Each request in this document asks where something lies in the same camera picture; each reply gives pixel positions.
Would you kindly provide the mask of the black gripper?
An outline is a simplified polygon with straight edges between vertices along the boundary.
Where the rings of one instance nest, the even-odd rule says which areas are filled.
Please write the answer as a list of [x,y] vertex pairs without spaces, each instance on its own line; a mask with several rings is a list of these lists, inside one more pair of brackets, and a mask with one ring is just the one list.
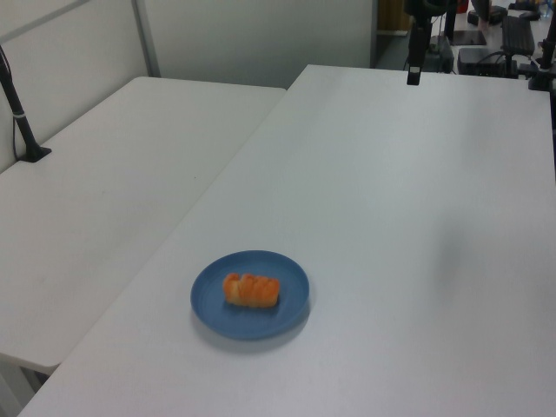
[[405,0],[404,11],[414,18],[408,45],[407,85],[419,85],[431,37],[431,20],[429,18],[445,14],[447,12],[447,2],[442,0]]

